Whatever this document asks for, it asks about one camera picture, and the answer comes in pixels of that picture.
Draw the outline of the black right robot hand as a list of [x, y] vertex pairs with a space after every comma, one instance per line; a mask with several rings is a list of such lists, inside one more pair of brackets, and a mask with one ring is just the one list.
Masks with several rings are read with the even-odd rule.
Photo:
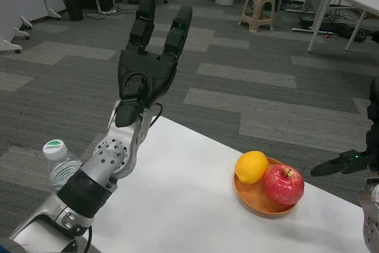
[[310, 171], [312, 177], [322, 177], [336, 173], [344, 175], [369, 169], [378, 171], [378, 78], [370, 83], [370, 105], [367, 107], [368, 119], [372, 126], [366, 134], [367, 148], [363, 152], [348, 150], [335, 159], [317, 165]]

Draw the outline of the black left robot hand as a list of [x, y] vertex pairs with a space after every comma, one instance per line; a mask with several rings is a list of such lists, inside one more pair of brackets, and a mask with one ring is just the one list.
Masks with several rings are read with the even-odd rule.
[[161, 54], [146, 51], [155, 24], [156, 0], [140, 0], [129, 40], [118, 62], [120, 102], [115, 125], [132, 125], [144, 110], [165, 95], [176, 75], [192, 20], [192, 7], [183, 6], [173, 19]]

